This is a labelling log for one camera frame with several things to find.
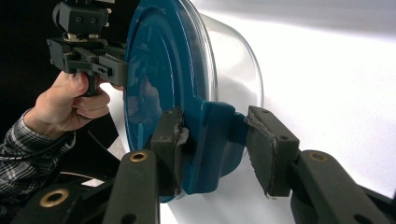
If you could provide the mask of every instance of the plaid shirt sleeve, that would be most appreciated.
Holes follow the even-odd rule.
[[[60,156],[76,143],[75,133],[68,133],[69,136],[62,138],[61,142],[35,133],[25,125],[23,116],[7,132],[4,143],[0,145],[0,220],[15,216],[44,184]],[[5,160],[22,156],[30,157],[23,161]]]

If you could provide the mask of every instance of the wrist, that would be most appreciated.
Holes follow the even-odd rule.
[[[60,130],[57,125],[46,122],[35,113],[35,109],[32,108],[23,116],[23,122],[25,125],[34,131],[48,137],[49,139],[58,139],[64,135],[64,131]]]

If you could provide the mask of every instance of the blue container lid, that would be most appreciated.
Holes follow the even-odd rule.
[[[189,194],[216,189],[219,178],[239,164],[246,130],[243,115],[216,102],[216,68],[199,13],[188,0],[141,0],[125,61],[130,149],[144,147],[162,112],[181,106],[193,142],[185,157],[183,189]]]

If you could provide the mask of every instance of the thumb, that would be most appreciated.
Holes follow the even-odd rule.
[[[63,105],[84,94],[87,89],[87,76],[83,73],[78,73],[64,84],[51,87],[48,90],[47,97],[52,103]]]

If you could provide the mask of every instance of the white backdrop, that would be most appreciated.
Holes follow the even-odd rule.
[[[396,2],[192,2],[247,40],[262,71],[264,107],[300,139],[301,150],[326,151],[358,184],[393,197]],[[127,146],[120,94],[108,91]],[[264,196],[246,156],[215,192],[163,204],[162,223],[293,223],[293,218],[289,198]]]

